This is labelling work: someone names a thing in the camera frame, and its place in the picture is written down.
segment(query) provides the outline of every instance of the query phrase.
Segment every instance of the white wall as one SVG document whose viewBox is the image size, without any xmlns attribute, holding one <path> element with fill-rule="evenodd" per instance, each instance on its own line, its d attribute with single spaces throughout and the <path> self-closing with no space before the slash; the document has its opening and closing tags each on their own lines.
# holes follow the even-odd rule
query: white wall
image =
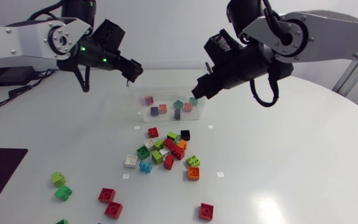
<svg viewBox="0 0 358 224">
<path fill-rule="evenodd" d="M 0 26 L 26 20 L 33 12 L 58 0 L 0 0 Z M 126 31 L 120 50 L 140 62 L 162 60 L 210 61 L 204 44 L 220 29 L 234 36 L 227 21 L 229 0 L 97 0 L 95 26 L 107 18 Z M 358 17 L 358 0 L 270 0 L 278 13 L 324 9 Z M 335 60 L 295 65 L 294 76 L 332 88 L 350 62 Z M 16 58 L 0 60 L 1 66 L 54 67 L 52 60 Z M 358 104 L 358 85 L 349 94 Z"/>
</svg>

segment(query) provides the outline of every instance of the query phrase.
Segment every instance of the white lego brick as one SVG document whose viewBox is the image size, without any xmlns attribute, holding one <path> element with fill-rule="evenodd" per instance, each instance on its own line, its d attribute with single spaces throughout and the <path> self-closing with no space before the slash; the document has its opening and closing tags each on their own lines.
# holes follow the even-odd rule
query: white lego brick
<svg viewBox="0 0 358 224">
<path fill-rule="evenodd" d="M 160 153 L 161 153 L 163 159 L 165 160 L 166 156 L 171 154 L 171 150 L 169 150 L 167 147 L 165 147 L 163 149 L 160 149 Z"/>
<path fill-rule="evenodd" d="M 148 139 L 146 141 L 143 142 L 144 146 L 146 146 L 146 148 L 148 150 L 151 150 L 154 148 L 154 140 L 153 139 Z"/>
<path fill-rule="evenodd" d="M 137 156 L 128 155 L 125 160 L 125 166 L 129 168 L 136 168 Z"/>
</svg>

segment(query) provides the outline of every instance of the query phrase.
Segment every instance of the clear plastic bin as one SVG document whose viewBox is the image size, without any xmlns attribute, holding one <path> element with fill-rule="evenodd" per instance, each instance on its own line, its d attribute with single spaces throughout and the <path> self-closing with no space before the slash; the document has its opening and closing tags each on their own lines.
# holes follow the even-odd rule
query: clear plastic bin
<svg viewBox="0 0 358 224">
<path fill-rule="evenodd" d="M 198 70 L 144 70 L 135 83 L 129 83 L 128 89 L 131 91 L 139 105 L 144 122 L 155 121 L 188 121 L 201 118 L 205 98 L 198 99 L 198 104 L 192 106 L 190 112 L 186 112 L 184 107 L 180 109 L 180 119 L 175 119 L 175 108 L 173 103 L 180 100 L 183 104 L 189 103 L 190 98 L 194 97 L 191 91 L 197 85 L 197 78 L 205 75 L 206 69 Z M 152 96 L 154 103 L 146 105 L 145 97 Z M 152 116 L 151 107 L 166 105 L 167 112 Z"/>
</svg>

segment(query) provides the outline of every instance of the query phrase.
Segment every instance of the green lego brick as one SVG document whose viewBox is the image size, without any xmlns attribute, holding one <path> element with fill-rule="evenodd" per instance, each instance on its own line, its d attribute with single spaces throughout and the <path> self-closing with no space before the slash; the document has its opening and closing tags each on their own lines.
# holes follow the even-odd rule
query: green lego brick
<svg viewBox="0 0 358 224">
<path fill-rule="evenodd" d="M 176 100 L 174 103 L 173 103 L 173 107 L 175 109 L 181 109 L 183 107 L 183 102 L 180 101 L 180 100 Z"/>
<path fill-rule="evenodd" d="M 67 220 L 60 220 L 59 222 L 56 222 L 56 224 L 68 224 Z"/>
<path fill-rule="evenodd" d="M 60 187 L 66 183 L 65 176 L 62 173 L 55 172 L 51 175 L 52 183 L 55 184 L 56 187 Z"/>
<path fill-rule="evenodd" d="M 160 149 L 163 149 L 165 146 L 164 146 L 164 141 L 159 139 L 158 141 L 156 141 L 154 143 L 154 149 L 155 150 L 160 150 Z"/>
<path fill-rule="evenodd" d="M 191 167 L 199 166 L 200 160 L 196 156 L 191 156 L 186 160 L 187 164 Z"/>
<path fill-rule="evenodd" d="M 172 141 L 177 141 L 178 140 L 178 135 L 173 133 L 173 132 L 169 132 L 167 134 L 167 138 L 172 139 Z"/>
<path fill-rule="evenodd" d="M 189 102 L 193 105 L 193 106 L 197 106 L 198 104 L 198 100 L 194 97 L 190 97 Z"/>
<path fill-rule="evenodd" d="M 150 155 L 150 151 L 146 146 L 142 146 L 140 149 L 136 150 L 136 152 L 141 159 L 146 159 Z"/>
<path fill-rule="evenodd" d="M 152 157 L 153 157 L 153 160 L 154 162 L 159 165 L 160 163 L 162 163 L 162 155 L 160 152 L 158 151 L 153 151 L 152 152 Z"/>
<path fill-rule="evenodd" d="M 65 201 L 67 201 L 67 199 L 71 195 L 71 193 L 73 193 L 73 191 L 70 188 L 68 188 L 66 185 L 62 185 L 55 192 L 55 196 L 65 202 Z"/>
</svg>

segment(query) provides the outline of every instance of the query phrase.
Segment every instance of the lime green lego brick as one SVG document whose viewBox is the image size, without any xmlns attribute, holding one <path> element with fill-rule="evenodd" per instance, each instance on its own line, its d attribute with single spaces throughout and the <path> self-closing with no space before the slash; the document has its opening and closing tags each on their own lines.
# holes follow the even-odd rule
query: lime green lego brick
<svg viewBox="0 0 358 224">
<path fill-rule="evenodd" d="M 164 141 L 159 139 L 158 141 L 156 141 L 154 143 L 154 149 L 155 150 L 160 150 L 160 149 L 163 149 L 165 146 L 164 146 Z"/>
<path fill-rule="evenodd" d="M 140 149 L 136 150 L 136 152 L 141 159 L 146 159 L 150 155 L 150 151 L 146 146 L 142 146 Z"/>
<path fill-rule="evenodd" d="M 201 161 L 196 156 L 189 157 L 186 162 L 191 167 L 196 167 L 201 164 Z"/>
<path fill-rule="evenodd" d="M 62 201 L 67 201 L 68 197 L 73 193 L 73 191 L 67 187 L 66 185 L 62 185 L 55 192 L 55 196 L 58 197 Z"/>
<path fill-rule="evenodd" d="M 55 172 L 51 174 L 52 183 L 55 184 L 56 187 L 60 187 L 66 183 L 65 176 L 62 173 Z"/>
<path fill-rule="evenodd" d="M 172 139 L 172 141 L 177 141 L 178 140 L 178 135 L 170 131 L 167 134 L 167 138 Z"/>
<path fill-rule="evenodd" d="M 152 157 L 153 157 L 153 160 L 154 162 L 159 165 L 160 163 L 162 163 L 162 155 L 160 152 L 158 151 L 153 151 L 152 152 Z"/>
<path fill-rule="evenodd" d="M 59 222 L 56 222 L 56 224 L 68 224 L 67 220 L 60 220 Z"/>
</svg>

